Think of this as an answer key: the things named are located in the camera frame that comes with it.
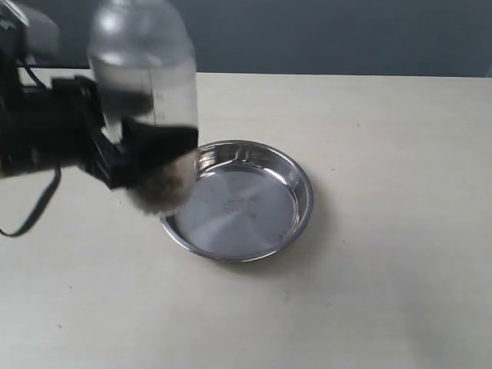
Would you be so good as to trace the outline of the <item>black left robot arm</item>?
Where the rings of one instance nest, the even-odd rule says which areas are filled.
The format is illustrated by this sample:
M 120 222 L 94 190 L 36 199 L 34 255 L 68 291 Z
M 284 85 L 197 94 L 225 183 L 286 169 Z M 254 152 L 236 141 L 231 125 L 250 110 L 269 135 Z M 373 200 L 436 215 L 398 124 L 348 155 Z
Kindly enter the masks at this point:
M 1 48 L 1 176 L 78 166 L 108 188 L 133 188 L 198 146 L 192 126 L 151 126 L 125 116 L 112 143 L 95 81 L 53 78 L 51 87 L 23 85 L 11 47 Z

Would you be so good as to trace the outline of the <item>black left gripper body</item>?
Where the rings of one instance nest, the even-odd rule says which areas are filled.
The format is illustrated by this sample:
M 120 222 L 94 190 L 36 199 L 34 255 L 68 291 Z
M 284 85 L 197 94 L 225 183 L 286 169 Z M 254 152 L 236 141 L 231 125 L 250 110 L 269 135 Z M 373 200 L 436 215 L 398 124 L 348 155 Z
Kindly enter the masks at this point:
M 131 184 L 131 161 L 103 134 L 94 81 L 53 78 L 49 88 L 1 84 L 1 176 L 78 166 L 108 188 Z

